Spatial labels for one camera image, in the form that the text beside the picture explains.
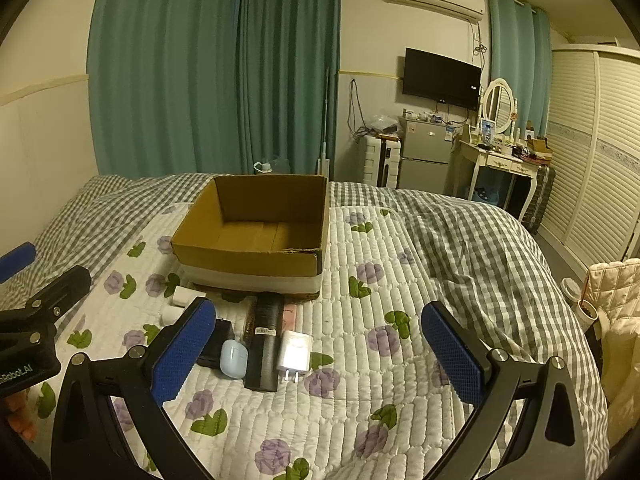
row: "beige quilted fabric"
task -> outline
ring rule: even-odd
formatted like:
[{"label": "beige quilted fabric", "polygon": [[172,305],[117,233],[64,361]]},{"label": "beige quilted fabric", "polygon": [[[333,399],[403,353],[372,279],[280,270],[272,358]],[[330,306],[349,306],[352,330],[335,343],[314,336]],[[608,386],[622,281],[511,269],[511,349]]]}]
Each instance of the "beige quilted fabric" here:
[{"label": "beige quilted fabric", "polygon": [[613,446],[640,418],[640,259],[591,266],[584,298],[611,322],[602,340],[602,387]]}]

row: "textured blue pad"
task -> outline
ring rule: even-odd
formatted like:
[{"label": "textured blue pad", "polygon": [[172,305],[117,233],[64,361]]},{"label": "textured blue pad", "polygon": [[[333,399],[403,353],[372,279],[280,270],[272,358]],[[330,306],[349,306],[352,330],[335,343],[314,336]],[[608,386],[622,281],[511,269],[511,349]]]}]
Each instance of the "textured blue pad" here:
[{"label": "textured blue pad", "polygon": [[29,242],[25,242],[13,251],[0,256],[0,283],[4,283],[14,274],[30,266],[35,259],[36,248]]},{"label": "textured blue pad", "polygon": [[482,370],[478,364],[433,305],[424,306],[420,323],[424,338],[460,400],[478,406],[484,398]]},{"label": "textured blue pad", "polygon": [[154,367],[151,394],[158,404],[178,396],[215,324],[216,308],[209,300],[202,301]]}]

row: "tv screen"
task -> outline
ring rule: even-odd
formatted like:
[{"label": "tv screen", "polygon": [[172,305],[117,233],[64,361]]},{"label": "tv screen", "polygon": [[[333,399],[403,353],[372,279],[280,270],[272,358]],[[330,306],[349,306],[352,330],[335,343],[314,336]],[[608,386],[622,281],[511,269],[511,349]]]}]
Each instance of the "tv screen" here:
[{"label": "tv screen", "polygon": [[408,48],[402,93],[478,110],[479,66]]}]

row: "metal screw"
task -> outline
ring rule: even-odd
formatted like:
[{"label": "metal screw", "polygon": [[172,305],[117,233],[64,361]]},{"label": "metal screw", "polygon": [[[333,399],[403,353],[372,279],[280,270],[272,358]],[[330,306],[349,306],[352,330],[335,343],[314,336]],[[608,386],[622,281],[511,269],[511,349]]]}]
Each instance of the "metal screw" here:
[{"label": "metal screw", "polygon": [[129,357],[132,359],[140,359],[145,354],[145,350],[143,346],[134,346],[129,350]]},{"label": "metal screw", "polygon": [[499,363],[505,362],[509,358],[509,354],[502,348],[494,348],[491,350],[491,357],[493,357]]},{"label": "metal screw", "polygon": [[78,353],[71,358],[71,364],[78,366],[84,363],[84,354]]},{"label": "metal screw", "polygon": [[558,370],[562,370],[565,366],[565,362],[564,359],[562,359],[561,357],[558,357],[557,355],[554,355],[551,358],[551,365],[554,368],[557,368]]}]

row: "white louvered wardrobe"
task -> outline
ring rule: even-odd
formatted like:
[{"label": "white louvered wardrobe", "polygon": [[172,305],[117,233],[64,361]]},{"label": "white louvered wardrobe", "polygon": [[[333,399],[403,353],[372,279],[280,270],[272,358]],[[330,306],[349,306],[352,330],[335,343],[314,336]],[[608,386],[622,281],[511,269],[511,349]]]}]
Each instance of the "white louvered wardrobe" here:
[{"label": "white louvered wardrobe", "polygon": [[556,180],[543,237],[584,266],[638,250],[640,51],[599,45],[553,50],[547,126]]}]

